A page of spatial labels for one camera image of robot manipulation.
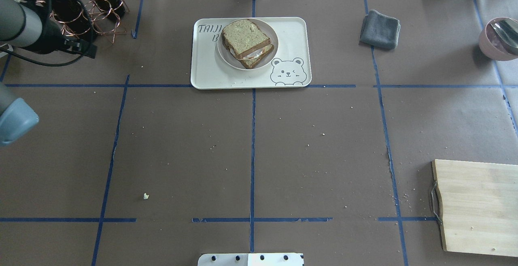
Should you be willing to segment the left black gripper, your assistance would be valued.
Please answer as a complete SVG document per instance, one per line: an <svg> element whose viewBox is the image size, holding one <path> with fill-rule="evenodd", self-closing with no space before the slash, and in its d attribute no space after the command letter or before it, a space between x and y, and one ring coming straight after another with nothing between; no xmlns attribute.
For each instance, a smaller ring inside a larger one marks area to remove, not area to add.
<svg viewBox="0 0 518 266"><path fill-rule="evenodd" d="M64 51L95 59L98 47L63 35L50 20L51 11L51 0L12 0L12 45L38 54Z"/></svg>

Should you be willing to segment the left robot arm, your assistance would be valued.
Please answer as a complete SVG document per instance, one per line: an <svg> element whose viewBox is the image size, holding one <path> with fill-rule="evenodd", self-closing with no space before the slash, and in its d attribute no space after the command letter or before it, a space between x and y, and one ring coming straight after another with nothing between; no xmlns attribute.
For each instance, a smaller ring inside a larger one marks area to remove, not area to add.
<svg viewBox="0 0 518 266"><path fill-rule="evenodd" d="M93 27L92 19L81 0L1 0L1 52L46 67L68 66L85 56L94 59L97 47L93 43L93 35L87 40L67 37L62 34L57 23L51 21L52 8L59 1L69 1L79 7L80 15L87 20L87 26ZM44 63L6 49L3 47L5 45L37 54L61 51L76 55L76 59L59 64ZM6 147L33 129L39 123L39 116L6 85L0 85L0 94L0 140L1 146Z"/></svg>

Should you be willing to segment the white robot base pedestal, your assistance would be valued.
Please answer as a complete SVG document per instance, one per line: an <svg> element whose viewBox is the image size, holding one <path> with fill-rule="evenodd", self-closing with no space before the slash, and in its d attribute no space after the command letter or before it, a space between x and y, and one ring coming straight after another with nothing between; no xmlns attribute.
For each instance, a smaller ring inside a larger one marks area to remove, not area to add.
<svg viewBox="0 0 518 266"><path fill-rule="evenodd" d="M198 266L304 266L302 253L206 253Z"/></svg>

